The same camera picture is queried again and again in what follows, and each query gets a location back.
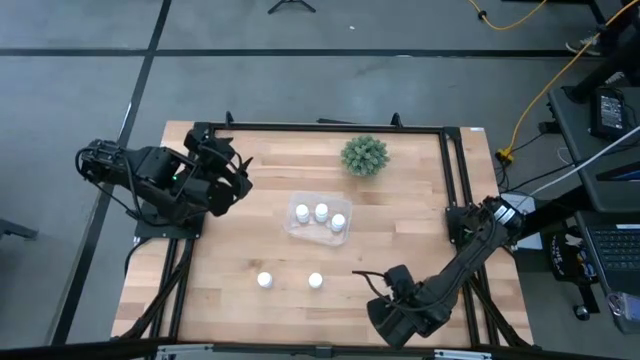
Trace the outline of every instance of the white cylinder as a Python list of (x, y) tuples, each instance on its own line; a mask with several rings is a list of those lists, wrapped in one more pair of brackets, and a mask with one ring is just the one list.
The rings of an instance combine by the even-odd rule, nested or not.
[(325, 222), (329, 217), (329, 208), (325, 204), (318, 204), (316, 206), (315, 215), (316, 215), (317, 222), (320, 222), (320, 223)]
[(306, 224), (309, 222), (309, 208), (300, 204), (296, 207), (296, 218), (298, 218), (298, 222), (302, 224)]
[(344, 227), (344, 223), (345, 223), (344, 216), (342, 216), (341, 214), (334, 215), (333, 218), (331, 218), (331, 230), (335, 232), (342, 231), (342, 228)]
[(269, 273), (262, 272), (258, 274), (258, 284), (268, 289), (273, 285), (273, 277)]
[(318, 273), (311, 274), (311, 276), (309, 276), (309, 286), (311, 286), (314, 289), (317, 289), (320, 286), (322, 286), (322, 275)]

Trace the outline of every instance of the green succulent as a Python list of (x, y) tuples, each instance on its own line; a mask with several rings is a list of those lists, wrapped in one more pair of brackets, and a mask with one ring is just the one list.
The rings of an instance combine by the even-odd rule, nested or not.
[(371, 135), (351, 139), (342, 150), (342, 163), (356, 176), (376, 175), (387, 166), (387, 144)]

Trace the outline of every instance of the yellow cable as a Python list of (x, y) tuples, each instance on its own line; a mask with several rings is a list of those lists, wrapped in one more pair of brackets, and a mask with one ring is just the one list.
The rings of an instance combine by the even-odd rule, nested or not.
[[(510, 30), (513, 29), (514, 27), (522, 24), (523, 22), (525, 22), (528, 18), (531, 17), (531, 15), (535, 14), (536, 11), (540, 10), (540, 8), (547, 3), (548, 0), (543, 0), (538, 6), (535, 7), (535, 9), (531, 10), (530, 13), (527, 14), (527, 16), (523, 17), (522, 19), (516, 21), (515, 23), (509, 25), (509, 26), (495, 26), (493, 25), (489, 19), (487, 19), (486, 15), (482, 16), (482, 20), (484, 20), (485, 23), (487, 23), (487, 25), (489, 25), (490, 28), (492, 28), (493, 30), (496, 31), (504, 31), (504, 30)], [(478, 14), (480, 14), (482, 12), (482, 9), (480, 9), (480, 6), (478, 6), (478, 4), (476, 4), (476, 2), (474, 0), (469, 0), (469, 2), (471, 3), (471, 5), (473, 5), (474, 8), (476, 8), (476, 11), (478, 12)]]
[[(638, 1), (640, 0), (633, 0), (632, 2), (630, 2), (629, 4), (627, 4), (625, 7), (623, 7), (622, 9), (620, 9), (620, 11), (618, 11), (615, 15), (613, 15), (613, 17), (611, 19), (609, 19), (609, 21), (607, 21), (606, 26), (609, 26), (613, 21), (615, 21), (623, 12), (625, 12), (627, 9), (629, 9), (630, 7), (632, 7), (633, 5), (635, 5), (636, 3), (638, 3)], [(589, 41), (577, 54), (576, 56), (574, 56), (573, 59), (571, 59), (571, 61), (564, 67), (562, 68), (562, 70), (560, 70), (560, 72), (553, 77), (553, 79), (551, 79), (551, 81), (547, 84), (547, 86), (545, 86), (542, 91), (533, 99), (533, 101), (531, 101), (531, 103), (529, 104), (529, 106), (527, 106), (527, 109), (524, 111), (524, 113), (522, 113), (522, 116), (520, 116), (520, 120), (518, 120), (518, 123), (516, 124), (515, 129), (513, 130), (513, 135), (511, 136), (511, 143), (509, 144), (509, 147), (507, 147), (506, 149), (503, 150), (504, 154), (510, 154), (513, 146), (515, 145), (516, 142), (516, 137), (518, 135), (518, 130), (520, 129), (520, 124), (522, 124), (522, 121), (527, 117), (527, 114), (529, 114), (529, 111), (531, 111), (531, 108), (533, 107), (533, 105), (538, 102), (538, 100), (540, 100), (540, 98), (547, 92), (549, 91), (549, 88), (551, 87), (551, 85), (553, 85), (553, 83), (556, 82), (556, 80), (558, 80), (558, 78), (560, 76), (562, 76), (562, 74), (565, 73), (565, 71), (567, 71), (567, 69), (569, 69), (571, 67), (571, 65), (573, 65), (578, 58), (580, 58), (580, 56), (582, 56), (582, 54), (593, 44), (593, 42), (595, 40), (597, 40), (600, 37), (600, 33), (597, 33), (592, 39), (591, 41)]]

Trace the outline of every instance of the wooden table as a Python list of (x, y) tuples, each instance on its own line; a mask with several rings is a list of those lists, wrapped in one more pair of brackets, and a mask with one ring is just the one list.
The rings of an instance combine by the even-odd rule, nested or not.
[[(186, 152), (182, 142), (193, 123), (170, 121), (164, 146)], [(462, 128), (473, 198), (498, 193), (484, 130)], [(445, 229), (448, 204), (438, 136), (384, 133), (391, 161), (371, 179), (349, 176), (340, 150), (357, 134), (338, 132), (218, 131), (249, 167), (253, 189), (219, 218), (210, 214), (196, 241), (180, 324), (179, 340), (202, 343), (385, 345), (369, 322), (366, 302), (374, 298), (352, 270), (384, 272), (406, 264), (414, 279), (437, 274), (454, 256)], [(452, 168), (457, 169), (450, 147)], [(454, 170), (458, 198), (462, 191)], [(348, 241), (328, 247), (291, 238), (283, 230), (293, 191), (313, 191), (353, 202)], [(167, 251), (153, 240), (132, 257), (113, 335), (125, 332), (155, 296)], [(502, 249), (486, 263), (491, 295), (518, 334), (531, 342), (518, 274)], [(256, 282), (267, 271), (271, 289)], [(311, 289), (309, 275), (324, 276)], [(376, 282), (380, 289), (382, 282)], [(173, 300), (165, 308), (167, 333)], [(482, 342), (487, 342), (482, 307), (475, 300)], [(414, 347), (467, 347), (469, 335), (462, 296), (451, 320), (429, 338), (415, 335)]]

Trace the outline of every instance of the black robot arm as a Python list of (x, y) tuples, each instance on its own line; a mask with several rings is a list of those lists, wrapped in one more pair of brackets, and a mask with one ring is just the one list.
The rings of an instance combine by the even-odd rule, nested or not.
[[(208, 125), (197, 123), (187, 134), (189, 157), (166, 147), (130, 150), (94, 140), (76, 154), (76, 170), (97, 186), (131, 191), (135, 209), (127, 213), (151, 226), (184, 226), (207, 211), (223, 215), (251, 189), (246, 169), (252, 159), (243, 162), (232, 139), (216, 138)], [(239, 165), (233, 162), (236, 156)], [(157, 218), (142, 215), (138, 196), (156, 208)]]
[[(499, 247), (508, 244), (522, 228), (522, 215), (501, 198), (486, 198), (472, 205), (460, 219), (460, 231), (468, 238), (464, 247), (435, 276), (414, 283), (405, 265), (384, 274), (354, 271), (363, 275), (378, 298), (367, 303), (376, 331), (392, 347), (401, 348), (418, 333), (428, 337), (451, 316), (458, 291)], [(382, 295), (368, 275), (384, 277), (392, 296)]]

